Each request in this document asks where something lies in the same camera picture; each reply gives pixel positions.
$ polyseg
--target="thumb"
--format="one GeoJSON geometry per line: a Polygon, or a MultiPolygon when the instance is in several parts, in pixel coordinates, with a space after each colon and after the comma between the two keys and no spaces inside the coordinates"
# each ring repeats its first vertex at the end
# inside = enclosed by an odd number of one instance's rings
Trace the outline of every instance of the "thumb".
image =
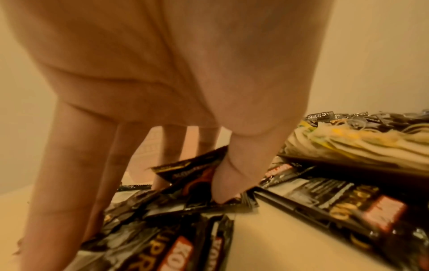
{"type": "Polygon", "coordinates": [[[258,135],[246,136],[233,132],[228,153],[213,177],[213,199],[224,203],[256,186],[300,120],[300,117],[288,119],[258,135]]]}

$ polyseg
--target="skin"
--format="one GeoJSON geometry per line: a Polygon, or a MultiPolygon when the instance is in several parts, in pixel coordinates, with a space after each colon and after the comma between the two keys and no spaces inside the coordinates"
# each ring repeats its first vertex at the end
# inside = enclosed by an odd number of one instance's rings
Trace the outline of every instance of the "skin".
{"type": "MultiPolygon", "coordinates": [[[[199,153],[232,131],[212,184],[253,187],[306,111],[330,0],[1,0],[58,95],[31,200],[21,270],[57,271],[100,227],[131,155],[163,126],[161,162],[185,128],[199,153]]],[[[156,182],[157,188],[165,186],[156,182]]]]}

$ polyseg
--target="beige wall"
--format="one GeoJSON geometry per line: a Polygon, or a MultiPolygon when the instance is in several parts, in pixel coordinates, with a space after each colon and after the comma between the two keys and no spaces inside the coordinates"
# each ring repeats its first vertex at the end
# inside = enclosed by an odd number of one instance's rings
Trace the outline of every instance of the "beige wall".
{"type": "MultiPolygon", "coordinates": [[[[429,108],[428,63],[429,0],[337,0],[308,112],[429,108]]],[[[47,89],[0,13],[0,193],[35,178],[54,105],[47,89]]]]}

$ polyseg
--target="finger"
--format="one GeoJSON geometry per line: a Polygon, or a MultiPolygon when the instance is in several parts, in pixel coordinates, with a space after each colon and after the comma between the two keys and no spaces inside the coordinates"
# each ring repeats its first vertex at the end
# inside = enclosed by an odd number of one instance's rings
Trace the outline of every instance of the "finger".
{"type": "Polygon", "coordinates": [[[219,133],[220,133],[220,127],[216,127],[216,128],[199,127],[197,156],[205,154],[215,149],[216,142],[218,141],[219,133]]]}
{"type": "MultiPolygon", "coordinates": [[[[182,153],[183,143],[186,137],[186,126],[165,125],[162,126],[162,151],[160,157],[160,165],[174,163],[179,161],[182,153]]],[[[152,189],[160,190],[170,185],[169,182],[156,176],[153,182],[152,189]]]]}
{"type": "Polygon", "coordinates": [[[143,142],[149,130],[149,127],[141,123],[125,123],[118,126],[84,235],[84,241],[90,239],[102,227],[103,212],[112,201],[132,155],[143,142]]]}
{"type": "Polygon", "coordinates": [[[59,102],[30,201],[21,270],[63,270],[75,256],[116,127],[59,102]]]}
{"type": "Polygon", "coordinates": [[[228,153],[213,177],[213,199],[223,203],[257,185],[299,120],[300,117],[289,119],[259,135],[233,133],[228,153]]]}

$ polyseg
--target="white table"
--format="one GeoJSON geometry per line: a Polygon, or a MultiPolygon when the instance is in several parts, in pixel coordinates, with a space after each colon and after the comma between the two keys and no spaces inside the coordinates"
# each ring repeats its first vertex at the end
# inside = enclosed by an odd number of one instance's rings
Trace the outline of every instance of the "white table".
{"type": "MultiPolygon", "coordinates": [[[[0,270],[17,271],[31,187],[0,196],[0,270]]],[[[259,201],[254,213],[236,216],[227,271],[392,270],[352,246],[259,201]]]]}

